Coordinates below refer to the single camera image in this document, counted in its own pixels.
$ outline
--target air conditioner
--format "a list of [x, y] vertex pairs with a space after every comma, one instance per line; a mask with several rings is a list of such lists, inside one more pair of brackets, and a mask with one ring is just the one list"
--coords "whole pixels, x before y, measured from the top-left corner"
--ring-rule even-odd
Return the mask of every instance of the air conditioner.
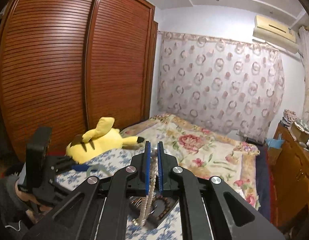
[[287, 49], [293, 54], [298, 52], [295, 32], [288, 26], [269, 18], [260, 15], [255, 17], [253, 36]]

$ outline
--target yellow plush toy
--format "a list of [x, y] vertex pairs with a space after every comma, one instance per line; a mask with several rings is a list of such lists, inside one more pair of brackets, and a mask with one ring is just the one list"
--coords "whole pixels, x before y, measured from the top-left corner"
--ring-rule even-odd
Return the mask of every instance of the yellow plush toy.
[[112, 128], [113, 123], [113, 117], [101, 117], [95, 129], [75, 136], [67, 146], [66, 154], [82, 164], [108, 150], [144, 141], [144, 138], [138, 136], [122, 138], [120, 130]]

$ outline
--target white wall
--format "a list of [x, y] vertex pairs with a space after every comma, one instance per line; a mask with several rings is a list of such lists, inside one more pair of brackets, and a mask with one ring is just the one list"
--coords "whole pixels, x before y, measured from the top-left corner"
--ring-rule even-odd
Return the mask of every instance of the white wall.
[[[158, 29], [161, 31], [208, 35], [252, 42], [255, 16], [256, 14], [253, 12], [236, 8], [194, 6], [161, 10], [157, 19], [159, 22]], [[158, 35], [158, 41], [161, 45], [162, 38], [160, 35]], [[151, 100], [150, 116], [158, 113], [157, 87], [160, 52], [161, 46], [157, 42], [151, 98], [155, 101]], [[301, 117], [302, 114], [305, 84], [304, 68], [300, 57], [298, 54], [282, 53], [282, 61], [285, 72], [285, 94], [281, 107], [270, 125], [268, 137], [273, 137], [277, 124], [283, 116], [284, 109], [295, 111], [298, 117]]]

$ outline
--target navy blue mattress side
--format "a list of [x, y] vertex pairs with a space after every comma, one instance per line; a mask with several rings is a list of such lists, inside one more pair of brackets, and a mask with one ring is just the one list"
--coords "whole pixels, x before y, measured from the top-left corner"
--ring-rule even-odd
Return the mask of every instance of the navy blue mattress side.
[[270, 221], [270, 178], [267, 163], [267, 151], [257, 145], [260, 154], [256, 156], [256, 188], [261, 207], [258, 211]]

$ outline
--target window curtain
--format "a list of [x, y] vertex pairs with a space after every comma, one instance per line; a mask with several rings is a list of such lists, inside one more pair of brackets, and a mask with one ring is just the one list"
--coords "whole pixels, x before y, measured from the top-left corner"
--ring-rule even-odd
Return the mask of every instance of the window curtain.
[[309, 32], [304, 27], [299, 29], [300, 50], [303, 57], [302, 64], [305, 68], [305, 100], [303, 103], [302, 120], [309, 123]]
[[163, 32], [158, 105], [196, 125], [267, 136], [285, 87], [280, 53], [261, 44]]

